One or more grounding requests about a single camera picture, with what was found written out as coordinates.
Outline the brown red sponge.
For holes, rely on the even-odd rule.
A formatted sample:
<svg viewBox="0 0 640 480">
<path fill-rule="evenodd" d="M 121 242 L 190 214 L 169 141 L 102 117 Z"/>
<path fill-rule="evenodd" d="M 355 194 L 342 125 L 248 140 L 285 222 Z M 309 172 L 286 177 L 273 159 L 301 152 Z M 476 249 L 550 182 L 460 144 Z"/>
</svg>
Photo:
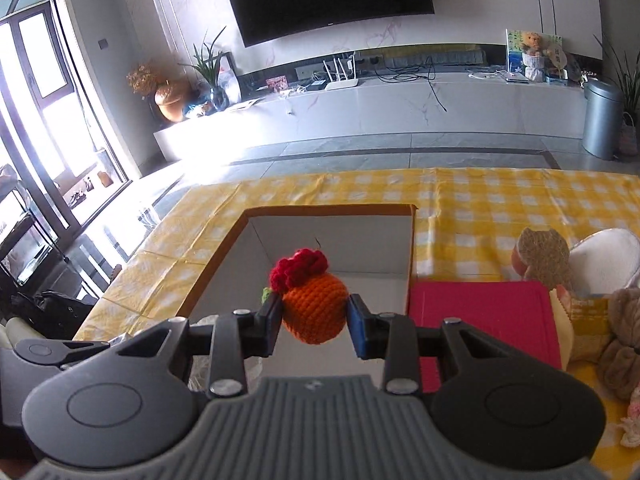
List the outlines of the brown red sponge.
<svg viewBox="0 0 640 480">
<path fill-rule="evenodd" d="M 525 228 L 511 252 L 512 268 L 524 281 L 535 281 L 548 290 L 572 288 L 570 248 L 555 229 Z"/>
</svg>

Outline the orange crochet fruit toy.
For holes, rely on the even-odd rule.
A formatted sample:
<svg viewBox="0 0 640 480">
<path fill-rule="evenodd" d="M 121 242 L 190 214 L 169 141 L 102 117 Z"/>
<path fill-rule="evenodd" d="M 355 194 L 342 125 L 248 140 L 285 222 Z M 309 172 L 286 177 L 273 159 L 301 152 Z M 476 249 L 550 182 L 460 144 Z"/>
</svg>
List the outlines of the orange crochet fruit toy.
<svg viewBox="0 0 640 480">
<path fill-rule="evenodd" d="M 329 272 L 329 260 L 319 249 L 299 249 L 280 259 L 268 290 L 281 296 L 282 322 L 304 344 L 325 344 L 346 325 L 348 288 Z"/>
</svg>

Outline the white round cloth pad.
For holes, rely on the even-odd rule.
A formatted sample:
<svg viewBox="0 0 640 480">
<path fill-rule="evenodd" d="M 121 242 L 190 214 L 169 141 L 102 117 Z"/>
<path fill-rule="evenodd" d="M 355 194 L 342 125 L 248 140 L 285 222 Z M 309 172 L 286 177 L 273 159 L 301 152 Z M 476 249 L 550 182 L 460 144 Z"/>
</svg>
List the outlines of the white round cloth pad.
<svg viewBox="0 0 640 480">
<path fill-rule="evenodd" d="M 626 229 L 589 235 L 570 250 L 572 286 L 578 297 L 611 295 L 639 285 L 639 237 Z"/>
</svg>

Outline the green plant in vase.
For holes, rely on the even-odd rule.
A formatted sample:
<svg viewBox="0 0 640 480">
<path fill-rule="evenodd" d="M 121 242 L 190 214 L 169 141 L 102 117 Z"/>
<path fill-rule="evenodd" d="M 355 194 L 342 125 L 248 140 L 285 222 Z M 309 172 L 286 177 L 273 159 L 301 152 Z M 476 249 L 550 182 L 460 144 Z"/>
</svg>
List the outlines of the green plant in vase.
<svg viewBox="0 0 640 480">
<path fill-rule="evenodd" d="M 226 52 L 216 48 L 216 41 L 224 32 L 224 27 L 218 32 L 213 41 L 203 40 L 197 46 L 193 45 L 193 62 L 186 63 L 186 67 L 192 68 L 201 76 L 203 87 L 200 96 L 208 106 L 207 114 L 222 112 L 229 106 L 227 93 L 219 82 L 220 66 Z"/>
</svg>

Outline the pink white crochet toy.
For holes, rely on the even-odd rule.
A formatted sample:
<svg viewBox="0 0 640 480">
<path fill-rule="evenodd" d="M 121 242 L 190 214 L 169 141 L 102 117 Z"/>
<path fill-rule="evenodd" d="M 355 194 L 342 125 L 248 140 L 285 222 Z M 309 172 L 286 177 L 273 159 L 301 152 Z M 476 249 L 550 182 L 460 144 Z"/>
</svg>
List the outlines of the pink white crochet toy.
<svg viewBox="0 0 640 480">
<path fill-rule="evenodd" d="M 620 444 L 624 448 L 638 448 L 640 445 L 640 387 L 634 388 L 627 406 L 626 416 L 620 420 L 623 437 Z"/>
</svg>

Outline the acorn shaped jar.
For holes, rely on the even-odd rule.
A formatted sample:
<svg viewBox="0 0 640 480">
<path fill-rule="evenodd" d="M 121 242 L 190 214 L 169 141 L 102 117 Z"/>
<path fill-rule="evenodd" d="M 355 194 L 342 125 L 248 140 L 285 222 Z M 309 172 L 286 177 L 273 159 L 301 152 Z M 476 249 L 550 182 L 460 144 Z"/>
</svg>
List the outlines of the acorn shaped jar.
<svg viewBox="0 0 640 480">
<path fill-rule="evenodd" d="M 165 81 L 157 87 L 154 101 L 168 122 L 182 122 L 190 95 L 191 86 L 185 79 Z"/>
</svg>

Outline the teddy bear figure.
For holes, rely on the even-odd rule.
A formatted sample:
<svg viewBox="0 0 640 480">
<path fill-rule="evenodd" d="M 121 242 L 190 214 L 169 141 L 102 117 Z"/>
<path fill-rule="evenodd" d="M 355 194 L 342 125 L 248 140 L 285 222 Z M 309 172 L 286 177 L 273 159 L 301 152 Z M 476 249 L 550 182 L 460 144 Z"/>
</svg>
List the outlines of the teddy bear figure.
<svg viewBox="0 0 640 480">
<path fill-rule="evenodd" d="M 522 60 L 525 77 L 533 82 L 544 80 L 544 38 L 538 32 L 522 32 Z"/>
</svg>

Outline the floor plant by trash can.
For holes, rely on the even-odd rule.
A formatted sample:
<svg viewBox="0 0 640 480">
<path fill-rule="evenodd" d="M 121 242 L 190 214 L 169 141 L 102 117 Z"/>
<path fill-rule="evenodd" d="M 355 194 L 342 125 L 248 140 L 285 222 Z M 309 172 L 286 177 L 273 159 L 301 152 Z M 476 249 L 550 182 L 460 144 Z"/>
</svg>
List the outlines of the floor plant by trash can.
<svg viewBox="0 0 640 480">
<path fill-rule="evenodd" d="M 615 82 L 623 96 L 623 119 L 618 151 L 628 157 L 639 155 L 639 55 L 619 54 L 607 36 L 596 37 L 603 56 L 613 64 Z"/>
</svg>

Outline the grey metal trash can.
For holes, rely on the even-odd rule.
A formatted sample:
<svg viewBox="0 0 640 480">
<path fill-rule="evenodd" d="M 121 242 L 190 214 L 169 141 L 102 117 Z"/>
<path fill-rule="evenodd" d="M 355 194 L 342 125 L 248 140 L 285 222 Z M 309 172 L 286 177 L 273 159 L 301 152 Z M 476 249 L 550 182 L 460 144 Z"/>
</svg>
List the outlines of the grey metal trash can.
<svg viewBox="0 0 640 480">
<path fill-rule="evenodd" d="M 591 155 L 610 160 L 616 150 L 623 121 L 623 93 L 597 79 L 584 84 L 587 101 L 582 147 Z"/>
</svg>

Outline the white tv console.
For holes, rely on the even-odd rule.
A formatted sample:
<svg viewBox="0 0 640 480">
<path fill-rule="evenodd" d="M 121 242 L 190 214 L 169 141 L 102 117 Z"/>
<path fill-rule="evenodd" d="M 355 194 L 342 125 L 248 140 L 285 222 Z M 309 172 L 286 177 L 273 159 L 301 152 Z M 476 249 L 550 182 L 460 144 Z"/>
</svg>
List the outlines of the white tv console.
<svg viewBox="0 0 640 480">
<path fill-rule="evenodd" d="M 154 136 L 168 160 L 194 158 L 204 148 L 241 155 L 255 146 L 334 136 L 453 132 L 579 139 L 586 109 L 578 87 L 444 73 L 433 81 L 370 78 L 346 89 L 271 93 Z"/>
</svg>

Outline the orange white storage box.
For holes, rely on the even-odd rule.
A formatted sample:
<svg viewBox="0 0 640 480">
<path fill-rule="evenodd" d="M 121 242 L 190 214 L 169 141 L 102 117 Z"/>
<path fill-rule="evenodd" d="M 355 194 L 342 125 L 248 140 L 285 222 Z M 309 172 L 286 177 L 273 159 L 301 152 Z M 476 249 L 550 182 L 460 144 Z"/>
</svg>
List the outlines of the orange white storage box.
<svg viewBox="0 0 640 480">
<path fill-rule="evenodd" d="M 251 358 L 267 376 L 369 375 L 383 364 L 356 357 L 346 299 L 374 313 L 404 313 L 411 278 L 414 208 L 407 204 L 249 209 L 215 252 L 215 269 L 189 318 L 258 310 L 280 292 L 283 326 L 269 358 Z"/>
</svg>

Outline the yellow checkered tablecloth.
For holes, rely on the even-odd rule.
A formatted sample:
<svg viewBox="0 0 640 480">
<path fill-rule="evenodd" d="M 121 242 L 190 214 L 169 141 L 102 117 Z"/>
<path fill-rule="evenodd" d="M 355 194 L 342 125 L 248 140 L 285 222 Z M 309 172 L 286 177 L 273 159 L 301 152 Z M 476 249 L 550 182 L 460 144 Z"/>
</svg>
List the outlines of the yellow checkered tablecloth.
<svg viewBox="0 0 640 480">
<path fill-rule="evenodd" d="M 606 229 L 639 237 L 639 181 L 545 169 L 405 169 L 204 185 L 186 193 L 104 292 L 80 340 L 108 339 L 188 314 L 215 252 L 249 209 L 407 204 L 411 274 L 419 280 L 512 278 L 525 228 L 555 229 L 575 246 Z"/>
</svg>

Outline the brown plush towel bundle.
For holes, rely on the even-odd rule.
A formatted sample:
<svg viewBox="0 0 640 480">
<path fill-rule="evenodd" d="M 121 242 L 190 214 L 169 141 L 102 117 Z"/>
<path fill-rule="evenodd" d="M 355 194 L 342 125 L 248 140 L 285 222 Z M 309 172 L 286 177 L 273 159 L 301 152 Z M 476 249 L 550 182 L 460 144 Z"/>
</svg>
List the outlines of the brown plush towel bundle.
<svg viewBox="0 0 640 480">
<path fill-rule="evenodd" d="M 616 290 L 608 300 L 613 335 L 598 363 L 600 382 L 620 400 L 629 401 L 639 385 L 639 289 Z"/>
</svg>

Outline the dried flower bouquet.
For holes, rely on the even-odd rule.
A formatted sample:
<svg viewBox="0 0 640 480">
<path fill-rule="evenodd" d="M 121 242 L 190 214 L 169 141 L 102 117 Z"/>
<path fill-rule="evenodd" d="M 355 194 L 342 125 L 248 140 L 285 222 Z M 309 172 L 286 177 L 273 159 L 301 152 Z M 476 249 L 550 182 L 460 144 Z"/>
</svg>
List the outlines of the dried flower bouquet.
<svg viewBox="0 0 640 480">
<path fill-rule="evenodd" d="M 126 76 L 128 86 L 134 94 L 149 96 L 156 91 L 158 76 L 149 65 L 139 65 Z"/>
</svg>

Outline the yellow snack packet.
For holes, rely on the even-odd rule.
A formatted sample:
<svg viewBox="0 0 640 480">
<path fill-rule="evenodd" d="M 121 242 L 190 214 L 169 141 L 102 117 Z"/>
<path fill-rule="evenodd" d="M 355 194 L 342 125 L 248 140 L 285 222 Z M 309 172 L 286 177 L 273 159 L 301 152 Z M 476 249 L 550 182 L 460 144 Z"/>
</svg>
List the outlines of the yellow snack packet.
<svg viewBox="0 0 640 480">
<path fill-rule="evenodd" d="M 549 292 L 562 370 L 571 362 L 597 363 L 612 339 L 608 296 L 578 298 L 559 285 Z"/>
</svg>

